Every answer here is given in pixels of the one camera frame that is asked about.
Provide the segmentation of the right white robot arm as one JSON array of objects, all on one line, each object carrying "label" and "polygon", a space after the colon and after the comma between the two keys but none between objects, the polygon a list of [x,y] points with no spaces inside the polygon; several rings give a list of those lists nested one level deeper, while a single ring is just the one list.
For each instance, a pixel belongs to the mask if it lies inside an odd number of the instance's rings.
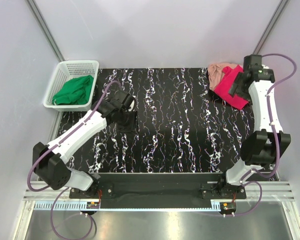
[{"label": "right white robot arm", "polygon": [[222,198],[243,193],[246,180],[253,174],[263,178],[275,175],[280,158],[291,143],[277,114],[275,87],[291,75],[276,81],[274,71],[262,65],[262,55],[244,57],[243,71],[239,73],[229,94],[242,97],[252,104],[253,133],[241,144],[240,159],[219,179],[216,191]]}]

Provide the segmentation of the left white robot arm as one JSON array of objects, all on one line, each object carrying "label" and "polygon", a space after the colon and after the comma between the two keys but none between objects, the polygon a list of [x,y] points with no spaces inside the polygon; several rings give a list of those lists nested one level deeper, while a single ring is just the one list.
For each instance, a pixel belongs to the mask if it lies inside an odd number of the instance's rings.
[{"label": "left white robot arm", "polygon": [[89,139],[114,124],[118,131],[136,133],[138,112],[136,98],[118,90],[112,98],[100,99],[74,126],[47,144],[33,147],[31,174],[36,174],[48,187],[80,190],[87,198],[98,193],[99,175],[69,168],[67,163]]}]

